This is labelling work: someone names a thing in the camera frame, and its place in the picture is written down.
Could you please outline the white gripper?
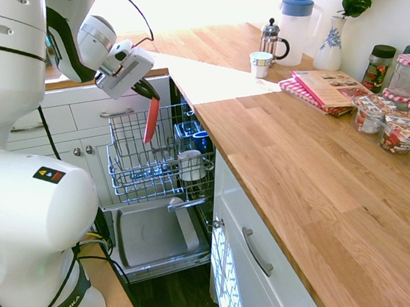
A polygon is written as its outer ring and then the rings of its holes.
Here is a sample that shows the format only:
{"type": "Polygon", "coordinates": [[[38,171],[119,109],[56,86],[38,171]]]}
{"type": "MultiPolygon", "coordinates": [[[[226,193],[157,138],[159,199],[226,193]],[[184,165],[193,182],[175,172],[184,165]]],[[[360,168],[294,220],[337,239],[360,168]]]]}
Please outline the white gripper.
{"type": "Polygon", "coordinates": [[[154,58],[140,46],[115,43],[100,66],[98,88],[112,99],[118,99],[131,87],[148,99],[160,99],[158,92],[143,77],[154,66],[154,58]]]}

